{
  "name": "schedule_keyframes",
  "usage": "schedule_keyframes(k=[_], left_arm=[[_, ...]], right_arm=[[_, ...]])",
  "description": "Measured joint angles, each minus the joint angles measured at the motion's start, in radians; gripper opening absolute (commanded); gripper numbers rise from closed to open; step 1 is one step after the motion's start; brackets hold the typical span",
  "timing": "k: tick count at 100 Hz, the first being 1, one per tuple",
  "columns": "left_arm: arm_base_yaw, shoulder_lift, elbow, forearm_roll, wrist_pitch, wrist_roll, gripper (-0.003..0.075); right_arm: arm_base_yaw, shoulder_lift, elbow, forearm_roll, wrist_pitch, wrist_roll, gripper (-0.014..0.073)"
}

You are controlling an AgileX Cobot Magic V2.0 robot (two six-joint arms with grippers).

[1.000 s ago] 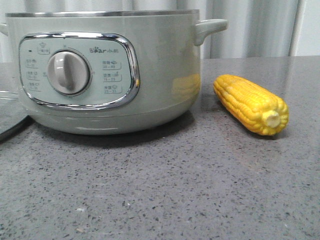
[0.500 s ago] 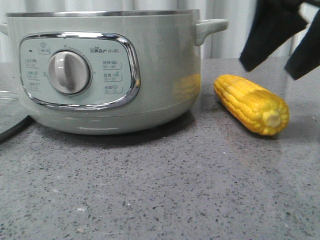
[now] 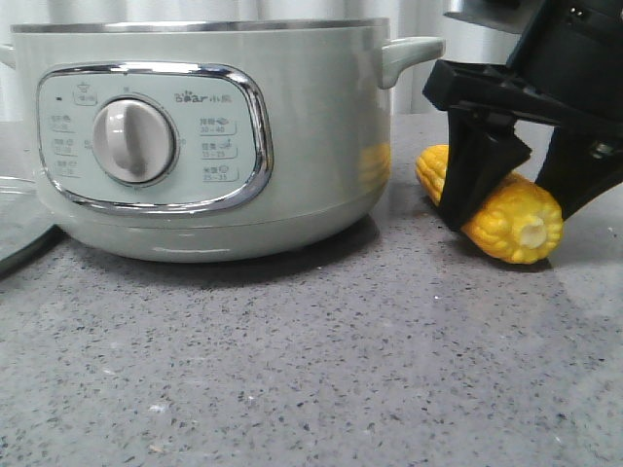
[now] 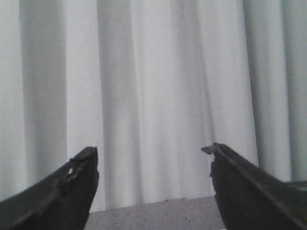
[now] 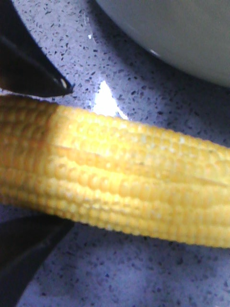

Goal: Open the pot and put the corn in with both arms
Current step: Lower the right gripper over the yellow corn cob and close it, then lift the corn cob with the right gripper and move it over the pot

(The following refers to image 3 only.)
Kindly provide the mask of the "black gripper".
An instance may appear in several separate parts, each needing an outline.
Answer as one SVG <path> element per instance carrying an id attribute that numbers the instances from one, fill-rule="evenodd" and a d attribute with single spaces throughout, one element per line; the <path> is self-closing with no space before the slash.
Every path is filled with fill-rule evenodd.
<path id="1" fill-rule="evenodd" d="M 589 135 L 622 131 L 622 4 L 543 1 L 505 64 L 439 59 L 423 94 L 449 110 L 438 211 L 451 230 L 530 158 L 530 147 L 515 134 L 516 118 L 561 126 L 535 183 L 566 220 L 622 183 L 622 139 Z"/>

